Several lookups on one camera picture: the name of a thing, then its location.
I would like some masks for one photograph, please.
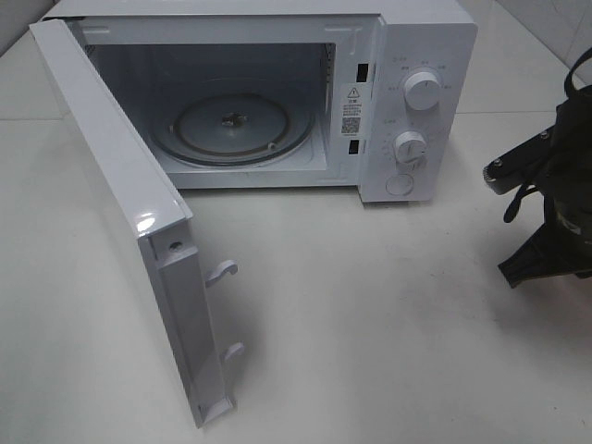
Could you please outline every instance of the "black object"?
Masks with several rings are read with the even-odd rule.
[[[537,191],[545,197],[545,223],[498,265],[512,288],[534,278],[592,277],[592,85],[574,87],[575,71],[590,59],[592,48],[565,79],[568,99],[557,107],[555,125],[483,171],[497,194],[520,187],[504,215],[507,223],[518,214],[524,197]]]

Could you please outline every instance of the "microwave oven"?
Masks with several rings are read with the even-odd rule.
[[[206,297],[237,265],[202,274],[178,189],[431,199],[476,25],[454,0],[61,0],[31,32],[201,426],[232,406]]]

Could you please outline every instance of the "label sticker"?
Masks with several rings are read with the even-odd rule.
[[[355,139],[364,134],[371,86],[371,83],[346,83],[341,87],[340,132],[343,137]]]

